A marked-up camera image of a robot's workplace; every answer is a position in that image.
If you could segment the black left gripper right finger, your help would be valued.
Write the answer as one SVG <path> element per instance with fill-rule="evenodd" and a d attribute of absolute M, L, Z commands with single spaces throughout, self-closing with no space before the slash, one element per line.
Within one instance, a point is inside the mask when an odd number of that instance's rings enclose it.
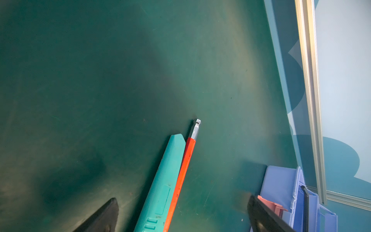
<path fill-rule="evenodd" d="M 295 232 L 254 195 L 249 198 L 247 211 L 253 232 Z"/>

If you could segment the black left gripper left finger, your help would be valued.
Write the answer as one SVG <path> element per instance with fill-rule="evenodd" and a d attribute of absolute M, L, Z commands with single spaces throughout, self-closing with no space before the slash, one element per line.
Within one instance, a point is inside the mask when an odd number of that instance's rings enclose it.
<path fill-rule="evenodd" d="M 111 198 L 73 232 L 114 232 L 118 214 L 117 199 Z"/>

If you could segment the white purple tool box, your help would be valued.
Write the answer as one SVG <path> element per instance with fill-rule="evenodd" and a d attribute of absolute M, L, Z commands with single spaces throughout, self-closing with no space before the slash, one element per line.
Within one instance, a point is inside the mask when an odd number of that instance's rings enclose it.
<path fill-rule="evenodd" d="M 297 169 L 268 166 L 256 196 L 295 232 L 336 232 L 338 216 L 319 202 Z"/>

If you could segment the teal utility knife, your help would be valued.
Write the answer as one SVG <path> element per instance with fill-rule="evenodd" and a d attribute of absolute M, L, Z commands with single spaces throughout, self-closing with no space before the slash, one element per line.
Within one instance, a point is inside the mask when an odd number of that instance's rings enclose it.
<path fill-rule="evenodd" d="M 135 232 L 162 232 L 170 209 L 186 141 L 183 135 L 170 136 L 145 204 L 141 210 Z"/>

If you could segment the red handle pliers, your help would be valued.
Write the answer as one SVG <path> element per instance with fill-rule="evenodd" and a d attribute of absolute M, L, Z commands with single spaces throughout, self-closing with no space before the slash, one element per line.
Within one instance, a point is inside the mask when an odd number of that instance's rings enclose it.
<path fill-rule="evenodd" d="M 169 231 L 171 221 L 172 221 L 175 209 L 176 209 L 176 205 L 177 205 L 180 193 L 181 193 L 181 189 L 182 189 L 185 177 L 186 177 L 186 173 L 187 173 L 187 170 L 190 164 L 190 160 L 191 160 L 191 157 L 192 157 L 195 145 L 196 145 L 196 140 L 199 134 L 201 123 L 202 122 L 200 119 L 196 119 L 194 121 L 192 129 L 186 141 L 182 165 L 181 165 L 180 172 L 178 175 L 178 179 L 177 179 L 177 183 L 175 186 L 173 198 L 170 204 L 169 212 L 168 212 L 165 224 L 164 224 L 164 229 L 163 229 L 164 232 Z"/>

